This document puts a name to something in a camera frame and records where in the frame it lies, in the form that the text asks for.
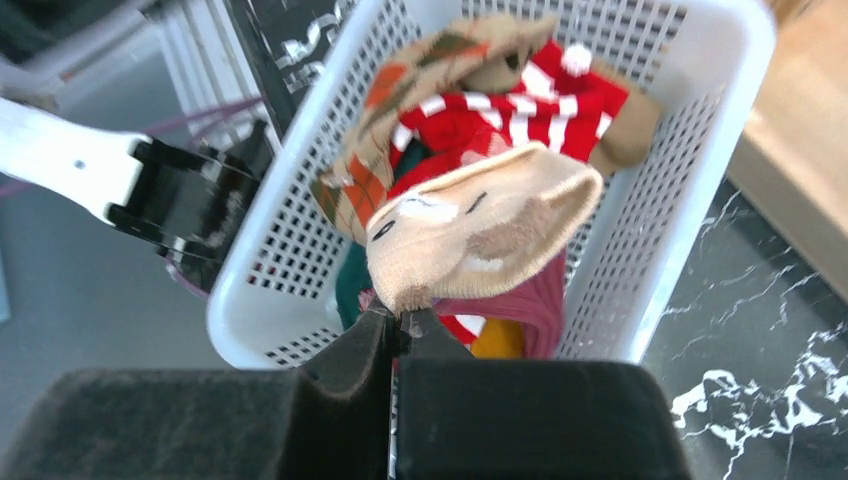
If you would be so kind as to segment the purple sock with yellow cuff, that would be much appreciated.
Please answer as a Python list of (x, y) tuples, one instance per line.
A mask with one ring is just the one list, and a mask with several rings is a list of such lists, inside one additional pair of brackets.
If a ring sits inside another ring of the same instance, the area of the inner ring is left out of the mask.
[(566, 253), (515, 289), (491, 298), (442, 299), (443, 325), (477, 358), (550, 359), (565, 326)]

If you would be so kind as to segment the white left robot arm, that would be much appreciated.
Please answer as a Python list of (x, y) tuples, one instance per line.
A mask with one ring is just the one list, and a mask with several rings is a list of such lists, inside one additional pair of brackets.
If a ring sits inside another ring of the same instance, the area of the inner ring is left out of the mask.
[(178, 117), (143, 132), (110, 131), (62, 119), (34, 105), (1, 101), (1, 172), (5, 185), (38, 185), (101, 222), (154, 245), (171, 277), (206, 297), (245, 220), (271, 151), (261, 118), (229, 150), (186, 147), (158, 135), (209, 119), (208, 133), (259, 106), (253, 97)]

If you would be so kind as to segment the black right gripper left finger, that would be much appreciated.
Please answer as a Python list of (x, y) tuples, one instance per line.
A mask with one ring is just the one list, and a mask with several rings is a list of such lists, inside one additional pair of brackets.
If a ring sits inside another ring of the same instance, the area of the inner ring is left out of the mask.
[(5, 479), (383, 479), (397, 326), (382, 308), (289, 370), (84, 370), (55, 382)]

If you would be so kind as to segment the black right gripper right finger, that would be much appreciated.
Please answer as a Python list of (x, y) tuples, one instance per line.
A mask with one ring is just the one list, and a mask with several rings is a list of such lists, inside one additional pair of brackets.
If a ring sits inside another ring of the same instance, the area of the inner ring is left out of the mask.
[(473, 357), (431, 310), (401, 316), (400, 479), (688, 479), (643, 368)]

